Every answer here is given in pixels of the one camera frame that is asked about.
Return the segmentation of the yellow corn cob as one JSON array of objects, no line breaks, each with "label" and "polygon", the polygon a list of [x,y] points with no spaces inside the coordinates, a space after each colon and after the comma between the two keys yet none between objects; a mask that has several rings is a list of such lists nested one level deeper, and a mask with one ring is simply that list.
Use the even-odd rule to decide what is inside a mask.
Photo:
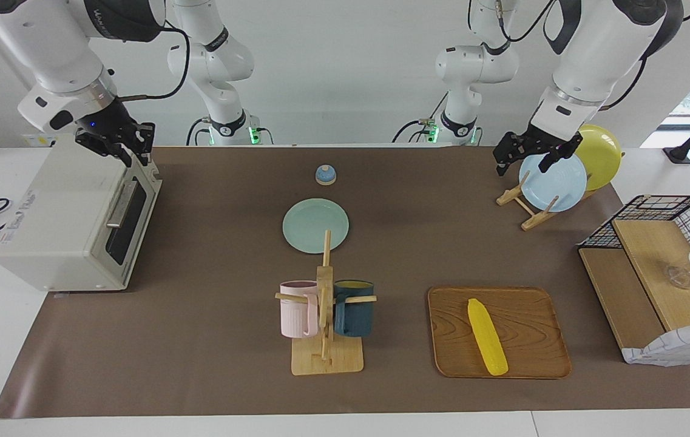
[{"label": "yellow corn cob", "polygon": [[491,376],[508,373],[509,363],[491,314],[478,299],[469,299],[467,315],[472,326],[473,337],[479,348],[484,366]]}]

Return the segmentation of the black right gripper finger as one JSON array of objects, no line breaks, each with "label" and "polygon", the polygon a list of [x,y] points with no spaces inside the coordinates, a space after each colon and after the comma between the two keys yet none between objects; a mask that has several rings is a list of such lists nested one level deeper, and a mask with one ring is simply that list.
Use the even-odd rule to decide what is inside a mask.
[{"label": "black right gripper finger", "polygon": [[131,151],[142,166],[151,160],[156,125],[154,123],[133,123],[131,128]]},{"label": "black right gripper finger", "polygon": [[100,155],[100,157],[117,158],[127,168],[133,165],[132,159],[120,143],[114,143],[96,135],[75,135],[75,142]]}]

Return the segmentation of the brown wooden tray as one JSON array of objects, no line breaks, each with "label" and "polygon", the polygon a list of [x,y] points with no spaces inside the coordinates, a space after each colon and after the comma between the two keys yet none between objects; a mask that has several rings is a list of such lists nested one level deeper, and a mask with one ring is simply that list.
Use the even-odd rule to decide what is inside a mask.
[{"label": "brown wooden tray", "polygon": [[448,378],[489,378],[473,334],[468,302],[488,310],[505,353],[501,379],[562,379],[569,352],[547,291],[516,286],[436,286],[426,294],[431,344],[439,372]]}]

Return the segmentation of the pink mug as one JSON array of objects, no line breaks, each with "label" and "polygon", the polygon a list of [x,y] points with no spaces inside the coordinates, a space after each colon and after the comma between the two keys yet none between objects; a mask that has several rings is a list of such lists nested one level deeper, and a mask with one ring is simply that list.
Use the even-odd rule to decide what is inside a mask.
[{"label": "pink mug", "polygon": [[303,302],[279,302],[280,332],[288,338],[314,337],[319,332],[318,293],[315,280],[287,280],[279,285],[281,294],[300,296]]}]

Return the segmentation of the mint green plate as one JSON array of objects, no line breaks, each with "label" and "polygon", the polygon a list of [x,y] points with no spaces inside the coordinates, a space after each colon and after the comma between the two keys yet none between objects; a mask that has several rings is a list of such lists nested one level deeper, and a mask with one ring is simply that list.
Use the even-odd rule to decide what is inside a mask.
[{"label": "mint green plate", "polygon": [[283,218],[283,236],[294,249],[306,254],[322,254],[325,231],[330,231],[329,248],[347,238],[350,220],[336,202],[315,197],[293,205]]}]

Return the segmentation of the dark blue mug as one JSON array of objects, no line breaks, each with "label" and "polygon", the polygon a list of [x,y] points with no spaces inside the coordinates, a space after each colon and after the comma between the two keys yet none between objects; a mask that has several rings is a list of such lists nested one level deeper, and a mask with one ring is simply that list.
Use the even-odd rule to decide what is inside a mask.
[{"label": "dark blue mug", "polygon": [[345,303],[348,297],[373,296],[374,285],[367,280],[334,282],[334,332],[340,336],[365,337],[373,326],[373,303]]}]

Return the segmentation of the light wooden shelf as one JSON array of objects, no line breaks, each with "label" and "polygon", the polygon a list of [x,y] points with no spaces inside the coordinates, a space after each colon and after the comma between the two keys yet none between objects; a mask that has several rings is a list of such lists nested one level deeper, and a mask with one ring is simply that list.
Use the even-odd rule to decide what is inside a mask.
[{"label": "light wooden shelf", "polygon": [[668,265],[690,266],[690,246],[673,222],[614,220],[613,226],[623,249],[578,252],[621,352],[690,326],[690,290],[666,277]]}]

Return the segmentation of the light blue plate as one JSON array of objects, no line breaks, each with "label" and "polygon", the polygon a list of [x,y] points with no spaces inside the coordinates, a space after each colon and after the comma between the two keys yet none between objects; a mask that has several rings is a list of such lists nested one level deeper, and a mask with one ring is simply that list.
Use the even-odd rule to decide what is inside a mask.
[{"label": "light blue plate", "polygon": [[527,177],[521,188],[533,207],[544,210],[557,198],[550,212],[566,211],[581,201],[587,186],[585,166],[576,155],[554,163],[547,172],[539,170],[542,155],[531,155],[522,161],[518,180]]}]

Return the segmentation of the wooden plate rack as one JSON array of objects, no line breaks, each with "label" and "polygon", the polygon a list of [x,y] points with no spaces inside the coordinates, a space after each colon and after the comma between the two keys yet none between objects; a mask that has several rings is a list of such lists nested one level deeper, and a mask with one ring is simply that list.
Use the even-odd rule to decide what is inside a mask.
[{"label": "wooden plate rack", "polygon": [[[530,202],[528,202],[527,199],[525,199],[525,197],[523,196],[523,192],[521,190],[523,183],[525,183],[526,180],[527,180],[527,177],[523,177],[523,179],[520,181],[518,180],[518,183],[516,186],[514,186],[514,188],[511,188],[509,190],[504,191],[503,194],[501,194],[496,199],[496,204],[499,206],[507,205],[509,203],[516,203],[517,205],[519,205],[520,208],[522,208],[523,210],[525,210],[526,213],[528,213],[529,218],[527,218],[521,224],[521,229],[523,231],[529,231],[533,228],[536,228],[540,224],[553,218],[553,216],[556,216],[559,213],[563,212],[563,211],[560,211],[560,212],[550,212],[549,211],[549,209],[552,208],[552,206],[555,204],[555,202],[557,200],[556,197],[555,197],[555,199],[553,199],[552,202],[550,202],[548,207],[545,208],[544,210],[533,207],[533,205],[531,205]],[[585,199],[587,199],[591,195],[592,195],[591,192],[585,191],[585,194],[583,194],[583,197],[581,198],[580,202],[584,201]]]}]

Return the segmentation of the white checked cloth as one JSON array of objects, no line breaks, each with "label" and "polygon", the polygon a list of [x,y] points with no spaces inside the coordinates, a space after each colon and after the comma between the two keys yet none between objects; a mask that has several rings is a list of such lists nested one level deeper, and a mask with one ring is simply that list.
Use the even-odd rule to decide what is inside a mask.
[{"label": "white checked cloth", "polygon": [[690,364],[690,326],[658,336],[644,348],[622,348],[627,364],[679,366]]}]

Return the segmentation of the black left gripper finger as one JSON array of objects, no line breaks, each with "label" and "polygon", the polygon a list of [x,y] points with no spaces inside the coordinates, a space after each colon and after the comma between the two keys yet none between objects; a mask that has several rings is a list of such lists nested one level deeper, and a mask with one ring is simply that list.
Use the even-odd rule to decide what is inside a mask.
[{"label": "black left gripper finger", "polygon": [[567,142],[559,144],[559,146],[553,147],[553,149],[542,158],[538,166],[539,171],[544,174],[551,166],[555,165],[555,163],[558,163],[560,160],[568,160],[575,154],[582,140],[582,138],[572,138]]},{"label": "black left gripper finger", "polygon": [[496,161],[496,171],[502,177],[509,166],[519,158],[519,137],[517,135],[503,135],[493,149],[493,157]]}]

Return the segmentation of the beige toaster oven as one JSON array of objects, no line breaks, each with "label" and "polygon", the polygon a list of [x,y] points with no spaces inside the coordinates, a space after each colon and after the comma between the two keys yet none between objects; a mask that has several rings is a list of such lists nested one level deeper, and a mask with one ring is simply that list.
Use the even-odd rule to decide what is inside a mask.
[{"label": "beige toaster oven", "polygon": [[0,265],[45,293],[125,290],[162,185],[131,161],[58,140],[0,232]]}]

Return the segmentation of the clear glass piece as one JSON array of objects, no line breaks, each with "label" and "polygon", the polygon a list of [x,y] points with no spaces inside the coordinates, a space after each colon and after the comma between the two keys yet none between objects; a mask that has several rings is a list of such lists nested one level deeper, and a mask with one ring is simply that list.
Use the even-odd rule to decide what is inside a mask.
[{"label": "clear glass piece", "polygon": [[681,290],[690,290],[690,266],[668,265],[665,274],[672,286]]}]

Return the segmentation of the brown table mat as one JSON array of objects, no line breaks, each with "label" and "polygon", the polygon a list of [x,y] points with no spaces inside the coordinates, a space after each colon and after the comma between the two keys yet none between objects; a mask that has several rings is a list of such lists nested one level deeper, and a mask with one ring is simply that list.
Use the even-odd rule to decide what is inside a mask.
[{"label": "brown table mat", "polygon": [[[523,232],[525,213],[495,204],[516,174],[498,177],[487,147],[159,147],[154,160],[163,185],[128,289],[46,296],[0,418],[690,408],[690,365],[624,363],[576,251],[620,209],[612,188]],[[282,233],[309,197],[350,219],[334,276],[376,286],[358,373],[290,373],[274,294],[320,265]],[[444,285],[546,290],[570,375],[442,376],[426,293]]]}]

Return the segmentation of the wooden mug rack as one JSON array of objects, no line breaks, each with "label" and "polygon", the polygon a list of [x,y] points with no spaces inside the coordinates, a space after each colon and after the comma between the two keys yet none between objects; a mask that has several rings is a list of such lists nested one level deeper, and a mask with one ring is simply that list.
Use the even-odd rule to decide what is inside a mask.
[{"label": "wooden mug rack", "polygon": [[290,370],[294,376],[355,373],[364,368],[362,341],[334,332],[333,267],[330,265],[331,230],[325,230],[322,265],[317,267],[317,323],[315,336],[295,338],[291,346]]}]

